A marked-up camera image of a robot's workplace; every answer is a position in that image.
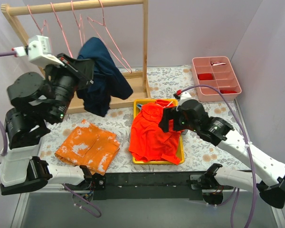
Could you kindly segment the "navy blue shorts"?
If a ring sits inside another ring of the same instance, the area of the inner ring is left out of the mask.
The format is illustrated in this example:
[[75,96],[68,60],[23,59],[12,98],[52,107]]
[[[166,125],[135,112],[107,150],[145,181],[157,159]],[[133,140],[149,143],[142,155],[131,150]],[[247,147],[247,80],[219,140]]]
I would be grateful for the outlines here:
[[95,62],[94,83],[76,92],[77,97],[83,100],[87,112],[104,117],[110,109],[111,97],[126,100],[133,94],[130,84],[99,38],[90,38],[80,49],[77,58],[92,59]]

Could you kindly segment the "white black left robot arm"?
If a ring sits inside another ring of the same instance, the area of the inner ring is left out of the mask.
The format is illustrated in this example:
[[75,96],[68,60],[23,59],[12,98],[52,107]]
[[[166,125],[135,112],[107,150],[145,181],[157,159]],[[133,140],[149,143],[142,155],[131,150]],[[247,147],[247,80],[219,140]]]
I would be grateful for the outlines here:
[[6,113],[7,145],[1,153],[0,191],[13,195],[40,190],[48,184],[91,186],[92,174],[84,165],[58,167],[40,159],[48,124],[61,123],[76,90],[93,82],[93,59],[73,59],[66,54],[45,57],[39,64],[45,74],[22,74],[7,89],[12,108]]

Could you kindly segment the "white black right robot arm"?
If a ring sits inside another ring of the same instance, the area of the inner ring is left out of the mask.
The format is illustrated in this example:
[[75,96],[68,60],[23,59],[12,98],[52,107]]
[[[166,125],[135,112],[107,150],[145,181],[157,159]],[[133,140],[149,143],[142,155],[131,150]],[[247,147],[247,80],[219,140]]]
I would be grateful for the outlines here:
[[170,122],[173,122],[173,130],[194,131],[200,139],[228,152],[251,168],[251,173],[248,173],[214,164],[201,177],[201,186],[216,189],[227,185],[247,191],[257,189],[261,199],[270,206],[278,209],[285,206],[285,164],[245,143],[244,137],[227,121],[210,117],[201,103],[186,98],[177,107],[164,108],[159,123],[163,132],[169,131]]

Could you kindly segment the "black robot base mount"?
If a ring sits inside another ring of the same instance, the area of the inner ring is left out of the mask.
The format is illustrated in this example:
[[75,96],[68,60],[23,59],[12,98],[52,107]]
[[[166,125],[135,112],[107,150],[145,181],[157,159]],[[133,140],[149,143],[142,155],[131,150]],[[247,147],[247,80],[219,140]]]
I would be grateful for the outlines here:
[[189,199],[210,205],[223,202],[221,187],[199,187],[201,172],[134,172],[97,175],[92,181],[92,200]]

